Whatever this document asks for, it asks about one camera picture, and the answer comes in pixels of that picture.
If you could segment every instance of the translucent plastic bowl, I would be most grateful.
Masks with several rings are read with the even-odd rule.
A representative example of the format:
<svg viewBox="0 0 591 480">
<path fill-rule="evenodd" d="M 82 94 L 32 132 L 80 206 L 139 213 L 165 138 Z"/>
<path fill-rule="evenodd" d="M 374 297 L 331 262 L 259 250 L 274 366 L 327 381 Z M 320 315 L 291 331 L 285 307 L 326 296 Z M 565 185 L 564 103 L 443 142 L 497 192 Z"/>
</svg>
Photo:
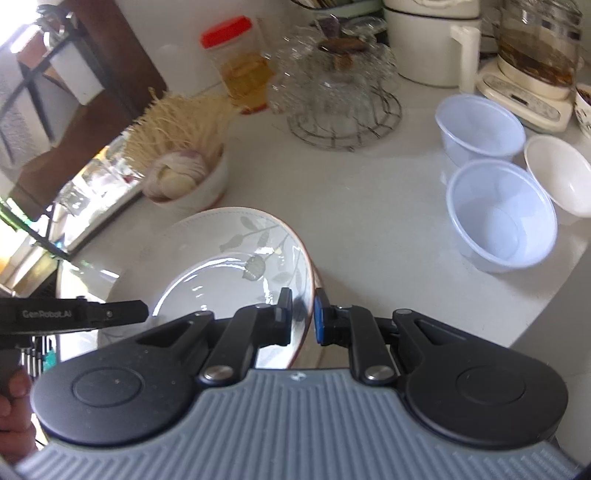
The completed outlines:
<svg viewBox="0 0 591 480">
<path fill-rule="evenodd" d="M 476 95 L 446 98 L 439 104 L 435 120 L 443 147 L 458 167 L 477 158 L 512 161 L 525 144 L 525 129 L 517 117 Z"/>
<path fill-rule="evenodd" d="M 479 270 L 532 267 L 556 243 L 552 201 L 526 171 L 506 161 L 477 160 L 460 168 L 446 202 L 457 247 Z"/>
</svg>

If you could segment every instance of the white plastic bowl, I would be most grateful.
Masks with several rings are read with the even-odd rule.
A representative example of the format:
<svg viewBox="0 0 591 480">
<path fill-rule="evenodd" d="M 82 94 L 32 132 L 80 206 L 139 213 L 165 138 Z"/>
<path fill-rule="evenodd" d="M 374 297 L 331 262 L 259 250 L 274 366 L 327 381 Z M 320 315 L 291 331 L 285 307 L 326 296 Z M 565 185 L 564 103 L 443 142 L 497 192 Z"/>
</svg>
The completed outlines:
<svg viewBox="0 0 591 480">
<path fill-rule="evenodd" d="M 525 145 L 527 170 L 552 198 L 558 222 L 591 218 L 591 165 L 572 145 L 549 135 Z"/>
<path fill-rule="evenodd" d="M 532 267 L 556 243 L 552 201 L 527 172 L 506 161 L 464 165 L 447 186 L 446 202 L 458 249 L 479 270 Z"/>
<path fill-rule="evenodd" d="M 181 212 L 186 216 L 202 212 L 211 208 L 223 196 L 228 186 L 228 174 L 228 158 L 224 153 L 205 180 L 187 195 L 165 202 L 151 200 L 160 207 Z"/>
<path fill-rule="evenodd" d="M 446 98 L 437 107 L 435 120 L 445 151 L 458 167 L 477 158 L 512 161 L 525 144 L 525 129 L 517 117 L 476 95 Z"/>
</svg>

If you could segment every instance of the metal screw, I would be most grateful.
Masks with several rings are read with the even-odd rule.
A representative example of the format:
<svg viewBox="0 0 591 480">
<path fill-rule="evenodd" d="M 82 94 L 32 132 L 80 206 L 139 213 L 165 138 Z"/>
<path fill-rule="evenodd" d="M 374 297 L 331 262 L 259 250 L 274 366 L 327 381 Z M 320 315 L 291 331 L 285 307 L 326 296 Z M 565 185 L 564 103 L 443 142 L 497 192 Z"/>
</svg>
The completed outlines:
<svg viewBox="0 0 591 480">
<path fill-rule="evenodd" d="M 394 376 L 394 370 L 386 365 L 374 365 L 365 371 L 368 380 L 387 380 Z"/>
<path fill-rule="evenodd" d="M 234 374 L 234 369 L 228 365 L 214 365 L 203 372 L 203 377 L 212 382 L 227 380 Z"/>
</svg>

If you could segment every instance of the floral bowl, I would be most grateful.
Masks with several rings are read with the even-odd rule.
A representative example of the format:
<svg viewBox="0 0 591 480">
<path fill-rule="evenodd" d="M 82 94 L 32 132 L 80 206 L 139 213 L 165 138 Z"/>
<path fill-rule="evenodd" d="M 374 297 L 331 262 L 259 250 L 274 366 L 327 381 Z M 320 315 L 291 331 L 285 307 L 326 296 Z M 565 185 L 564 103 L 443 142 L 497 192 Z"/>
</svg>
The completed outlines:
<svg viewBox="0 0 591 480">
<path fill-rule="evenodd" d="M 586 137 L 591 138 L 591 86 L 577 84 L 577 98 L 574 104 L 574 114 L 579 121 L 579 128 Z"/>
<path fill-rule="evenodd" d="M 259 352 L 257 368 L 287 368 L 313 310 L 313 267 L 298 236 L 269 213 L 223 207 L 193 215 L 156 235 L 118 278 L 107 301 L 142 300 L 146 322 L 99 331 L 98 346 L 199 310 L 229 318 L 243 306 L 275 304 L 293 293 L 291 343 Z"/>
</svg>

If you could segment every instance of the plastic jar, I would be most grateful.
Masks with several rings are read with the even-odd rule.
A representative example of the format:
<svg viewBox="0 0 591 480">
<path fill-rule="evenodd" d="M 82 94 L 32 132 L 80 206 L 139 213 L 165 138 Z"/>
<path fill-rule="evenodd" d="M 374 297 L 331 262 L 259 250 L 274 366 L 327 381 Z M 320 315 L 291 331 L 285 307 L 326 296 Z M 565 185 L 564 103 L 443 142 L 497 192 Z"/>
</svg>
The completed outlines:
<svg viewBox="0 0 591 480">
<path fill-rule="evenodd" d="M 273 76 L 261 56 L 256 33 L 248 17 L 235 17 L 201 34 L 201 45 L 216 66 L 228 95 L 243 113 L 267 106 L 266 85 Z"/>
</svg>

